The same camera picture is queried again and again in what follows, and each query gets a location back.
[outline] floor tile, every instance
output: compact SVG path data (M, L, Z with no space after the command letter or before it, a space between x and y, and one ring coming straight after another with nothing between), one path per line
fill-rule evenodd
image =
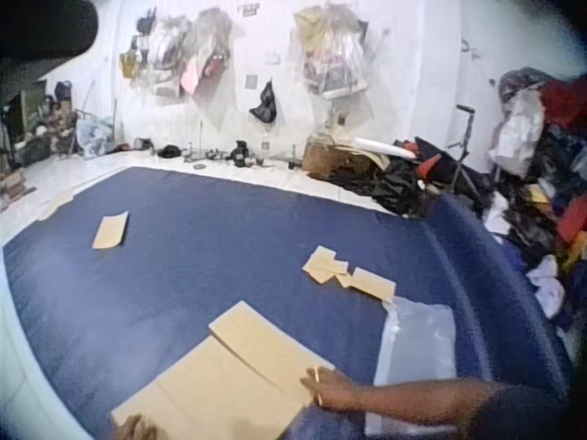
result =
M58 431L27 381L4 408L2 416L3 427L15 439L69 440Z
M25 380L25 372L3 322L0 326L0 404L9 402Z

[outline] black cloth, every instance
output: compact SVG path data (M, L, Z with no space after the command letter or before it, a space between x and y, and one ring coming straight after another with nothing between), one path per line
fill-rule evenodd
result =
M471 420L474 440L565 438L563 403L544 391L514 386L498 391Z

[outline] white plastic bag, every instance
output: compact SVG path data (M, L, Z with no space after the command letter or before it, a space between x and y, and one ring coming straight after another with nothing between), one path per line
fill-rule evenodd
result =
M498 166L524 178L544 126L544 106L540 102L540 92L520 90L508 101L507 110L509 112L497 146L489 154Z
M383 328L374 385L454 379L455 321L446 305L427 305L395 297ZM453 431L452 426L419 426L367 413L366 435L423 435Z

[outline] blue cushioned surface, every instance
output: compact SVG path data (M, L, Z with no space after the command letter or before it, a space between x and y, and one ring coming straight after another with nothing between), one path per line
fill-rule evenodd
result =
M126 210L124 244L92 250L102 216ZM460 375L564 394L570 363L559 341L519 274L468 215L447 197L420 222L132 168L16 236L4 248L6 272L47 379L98 438L110 429L109 411L206 338L208 323L239 300L353 379L371 383L385 312L336 282L313 283L301 267L317 245L396 281L399 296L451 306ZM496 266L483 275L486 259ZM361 438L362 424L362 416L314 408L286 437Z

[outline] clear plastic bag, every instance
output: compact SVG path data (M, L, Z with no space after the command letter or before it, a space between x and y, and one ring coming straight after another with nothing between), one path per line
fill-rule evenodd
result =
M347 6L308 7L293 17L304 79L312 93L335 99L367 88L363 28Z
M395 297L383 328L374 385L456 377L455 321L446 305ZM453 431L452 426L419 426L368 413L366 435L423 435Z

